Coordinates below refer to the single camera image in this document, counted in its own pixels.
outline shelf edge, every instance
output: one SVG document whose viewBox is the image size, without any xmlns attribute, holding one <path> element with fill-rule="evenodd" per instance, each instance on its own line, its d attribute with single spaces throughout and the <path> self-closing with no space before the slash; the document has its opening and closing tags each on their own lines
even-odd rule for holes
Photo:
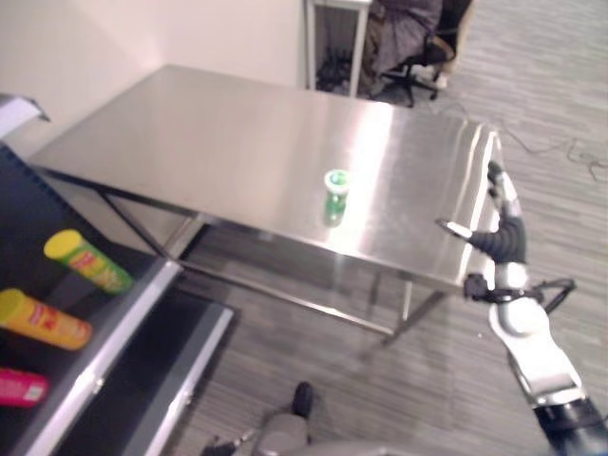
<svg viewBox="0 0 608 456">
<path fill-rule="evenodd" d="M 175 399 L 171 401 L 171 404 L 169 405 L 166 414 L 162 418 L 161 424 L 159 425 L 154 438 L 150 441 L 150 445 L 145 451 L 144 456 L 158 456 L 161 454 L 162 449 L 173 431 L 173 428 L 180 419 L 181 413 L 190 403 L 192 391 L 194 390 L 195 385 L 198 383 L 204 369 L 209 364 L 209 360 L 213 356 L 219 341 L 226 332 L 228 324 L 230 323 L 233 315 L 233 311 L 223 309 L 216 326 L 212 330 L 207 341 L 203 345 L 202 350 L 193 363 L 192 369 L 184 378 Z"/>
<path fill-rule="evenodd" d="M 123 350 L 126 341 L 138 329 L 181 269 L 182 267 L 175 261 L 166 260 L 164 262 L 142 293 L 134 300 L 133 305 L 114 332 L 78 376 L 74 387 L 23 454 L 41 456 L 52 453 L 86 403 L 103 386 L 105 375 Z"/>
</svg>

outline white wall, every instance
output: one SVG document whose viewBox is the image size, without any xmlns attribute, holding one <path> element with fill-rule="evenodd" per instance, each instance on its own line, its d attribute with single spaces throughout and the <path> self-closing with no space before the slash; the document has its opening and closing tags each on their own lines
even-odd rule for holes
<svg viewBox="0 0 608 456">
<path fill-rule="evenodd" d="M 23 156 L 162 63 L 158 0 L 1 0 L 0 91 L 34 98 L 52 123 L 10 139 Z"/>
<path fill-rule="evenodd" d="M 301 0 L 0 0 L 0 92 L 34 98 L 52 119 L 8 143 L 32 155 L 165 63 L 304 86 L 304 42 Z M 109 238 L 144 249 L 94 194 L 53 185 Z M 160 241 L 181 223 L 129 208 Z"/>
<path fill-rule="evenodd" d="M 160 18 L 169 63 L 305 84 L 303 0 L 161 0 Z"/>
</svg>

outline chair base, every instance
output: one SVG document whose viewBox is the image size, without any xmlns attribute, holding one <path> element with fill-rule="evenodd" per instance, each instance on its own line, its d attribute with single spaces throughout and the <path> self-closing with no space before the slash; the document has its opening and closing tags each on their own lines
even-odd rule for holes
<svg viewBox="0 0 608 456">
<path fill-rule="evenodd" d="M 406 94 L 408 95 L 407 107 L 414 107 L 414 105 L 415 105 L 414 96 L 411 91 L 412 87 L 420 87 L 420 88 L 423 88 L 424 90 L 429 90 L 431 92 L 429 98 L 431 100 L 436 100 L 437 95 L 439 94 L 439 90 L 435 87 L 429 87 L 428 85 L 425 85 L 425 84 L 421 83 L 420 81 L 418 81 L 415 76 L 412 76 L 411 68 L 412 68 L 412 65 L 408 66 L 405 74 L 403 74 L 401 72 L 400 73 L 388 72 L 388 73 L 382 74 L 382 76 L 393 80 L 395 83 L 397 83 L 399 86 L 401 86 L 406 91 Z M 441 70 L 435 71 L 435 74 L 433 75 L 433 82 L 437 81 L 440 74 L 441 74 Z"/>
</svg>

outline black cable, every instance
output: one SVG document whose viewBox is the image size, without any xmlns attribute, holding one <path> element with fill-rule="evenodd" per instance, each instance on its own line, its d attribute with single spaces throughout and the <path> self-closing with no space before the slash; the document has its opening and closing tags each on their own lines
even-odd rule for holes
<svg viewBox="0 0 608 456">
<path fill-rule="evenodd" d="M 532 290 L 541 293 L 542 290 L 547 290 L 550 288 L 561 288 L 561 291 L 543 306 L 544 311 L 547 312 L 547 314 L 551 314 L 553 311 L 555 311 L 563 300 L 568 297 L 570 293 L 576 290 L 577 283 L 572 278 L 559 278 L 549 282 L 541 282 L 539 285 L 532 287 Z"/>
<path fill-rule="evenodd" d="M 430 111 L 431 114 L 434 114 L 434 115 L 444 114 L 444 113 L 448 112 L 450 109 L 453 109 L 455 107 L 459 108 L 465 114 L 465 117 L 467 120 L 471 119 L 471 116 L 469 116 L 468 111 L 466 110 L 465 106 L 462 103 L 460 103 L 460 101 L 458 101 L 457 99 L 454 100 L 454 103 L 449 104 L 448 106 L 446 106 L 438 111 L 434 111 L 432 109 L 432 107 L 430 106 L 430 102 L 427 102 L 428 110 Z M 564 149 L 566 159 L 569 160 L 571 163 L 585 165 L 587 167 L 587 171 L 591 175 L 591 178 L 595 182 L 608 183 L 608 159 L 603 159 L 603 158 L 598 157 L 597 155 L 591 154 L 589 152 L 578 151 L 577 145 L 580 142 L 579 138 L 568 138 L 562 142 L 559 142 L 555 145 L 551 145 L 546 148 L 533 149 L 533 148 L 529 147 L 512 130 L 510 130 L 508 127 L 506 127 L 504 125 L 503 120 L 499 120 L 499 124 L 497 125 L 497 127 L 501 133 L 504 133 L 506 136 L 511 138 L 525 152 L 527 152 L 528 154 L 533 155 L 533 156 L 543 155 L 543 154 L 546 154 L 546 153 L 554 151 L 554 150 Z"/>
</svg>

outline red can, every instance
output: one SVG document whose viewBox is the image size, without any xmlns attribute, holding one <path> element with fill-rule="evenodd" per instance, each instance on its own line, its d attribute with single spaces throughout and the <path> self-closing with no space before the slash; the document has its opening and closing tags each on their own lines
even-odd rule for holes
<svg viewBox="0 0 608 456">
<path fill-rule="evenodd" d="M 32 407 L 48 392 L 43 375 L 0 368 L 0 406 Z"/>
</svg>

